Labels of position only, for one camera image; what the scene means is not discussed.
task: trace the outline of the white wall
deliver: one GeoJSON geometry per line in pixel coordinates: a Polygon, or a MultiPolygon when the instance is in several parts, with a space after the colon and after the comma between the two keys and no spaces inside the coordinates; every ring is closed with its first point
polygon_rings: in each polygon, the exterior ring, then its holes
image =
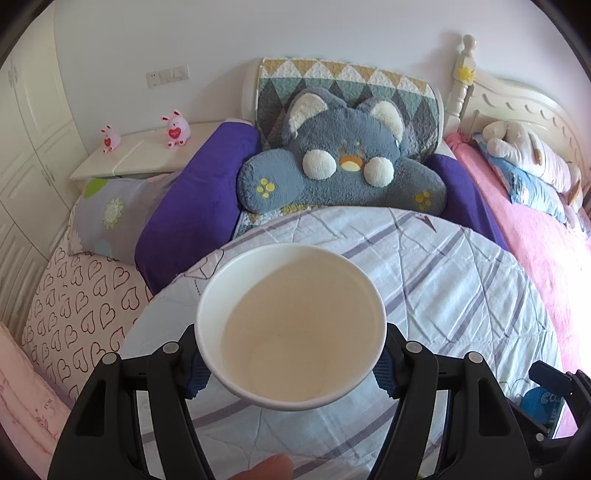
{"type": "Polygon", "coordinates": [[[88,151],[107,123],[154,128],[174,108],[191,122],[238,116],[255,57],[397,70],[445,99],[465,33],[478,41],[480,67],[538,87],[581,132],[591,128],[589,80],[530,0],[56,0],[55,23],[64,88],[88,151]],[[189,81],[148,89],[146,72],[185,63],[189,81]]]}

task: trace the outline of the yellow star decoration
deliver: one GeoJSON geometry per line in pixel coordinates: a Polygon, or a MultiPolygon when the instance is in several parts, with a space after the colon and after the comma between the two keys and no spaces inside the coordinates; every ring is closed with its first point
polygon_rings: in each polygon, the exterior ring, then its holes
{"type": "Polygon", "coordinates": [[[464,82],[468,85],[472,85],[474,81],[475,71],[470,70],[470,67],[458,67],[456,68],[456,76],[460,82],[464,82]]]}

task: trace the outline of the gray pillow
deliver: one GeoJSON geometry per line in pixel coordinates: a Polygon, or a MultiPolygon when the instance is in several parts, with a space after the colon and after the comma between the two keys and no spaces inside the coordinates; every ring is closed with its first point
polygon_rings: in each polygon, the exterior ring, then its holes
{"type": "Polygon", "coordinates": [[[92,179],[72,211],[69,254],[93,252],[133,265],[135,244],[178,174],[92,179]]]}

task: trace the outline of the bedpost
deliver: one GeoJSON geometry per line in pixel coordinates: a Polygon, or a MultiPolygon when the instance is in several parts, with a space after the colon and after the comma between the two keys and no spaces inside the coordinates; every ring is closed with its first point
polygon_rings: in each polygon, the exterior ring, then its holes
{"type": "Polygon", "coordinates": [[[464,50],[457,54],[453,71],[453,87],[447,99],[445,108],[443,138],[457,131],[460,126],[460,113],[468,87],[472,85],[476,74],[474,50],[476,39],[472,35],[464,35],[464,50]]]}

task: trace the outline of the white paper cup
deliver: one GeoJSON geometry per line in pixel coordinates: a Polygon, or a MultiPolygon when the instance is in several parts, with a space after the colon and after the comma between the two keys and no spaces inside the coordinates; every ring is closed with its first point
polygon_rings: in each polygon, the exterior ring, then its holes
{"type": "Polygon", "coordinates": [[[195,337],[212,374],[244,400],[309,410],[346,395],[384,347],[386,312],[371,280],[319,247],[245,252],[209,281],[195,337]]]}

